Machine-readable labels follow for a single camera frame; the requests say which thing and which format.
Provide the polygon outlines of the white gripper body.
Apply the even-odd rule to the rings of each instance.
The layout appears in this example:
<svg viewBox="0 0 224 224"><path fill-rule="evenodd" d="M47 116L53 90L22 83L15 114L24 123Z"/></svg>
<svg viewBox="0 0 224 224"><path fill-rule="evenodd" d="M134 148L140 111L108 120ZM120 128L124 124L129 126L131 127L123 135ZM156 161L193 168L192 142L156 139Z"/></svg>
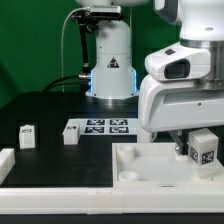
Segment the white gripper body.
<svg viewBox="0 0 224 224"><path fill-rule="evenodd" d="M159 82L147 75L140 86L138 118L147 132L224 125L224 90L200 91L196 81Z"/></svg>

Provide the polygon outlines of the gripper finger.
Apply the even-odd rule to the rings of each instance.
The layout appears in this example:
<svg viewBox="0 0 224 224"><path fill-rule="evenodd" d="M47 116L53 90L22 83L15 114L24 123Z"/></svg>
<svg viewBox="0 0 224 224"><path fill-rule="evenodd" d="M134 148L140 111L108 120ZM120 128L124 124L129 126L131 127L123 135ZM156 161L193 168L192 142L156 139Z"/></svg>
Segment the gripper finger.
<svg viewBox="0 0 224 224"><path fill-rule="evenodd" d="M176 146L175 146L176 153L178 155L182 155L183 154L183 147L184 147L184 144L181 140L182 131L181 130L172 130L172 131L169 132L169 134L176 144Z"/></svg>

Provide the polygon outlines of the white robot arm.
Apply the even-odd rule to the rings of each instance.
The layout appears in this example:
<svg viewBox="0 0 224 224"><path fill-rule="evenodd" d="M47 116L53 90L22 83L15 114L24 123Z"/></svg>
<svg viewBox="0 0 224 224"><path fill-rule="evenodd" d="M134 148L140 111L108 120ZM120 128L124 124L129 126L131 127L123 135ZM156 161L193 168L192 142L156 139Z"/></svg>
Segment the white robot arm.
<svg viewBox="0 0 224 224"><path fill-rule="evenodd" d="M142 128L224 126L224 0L138 1L149 3L134 14Z"/></svg>

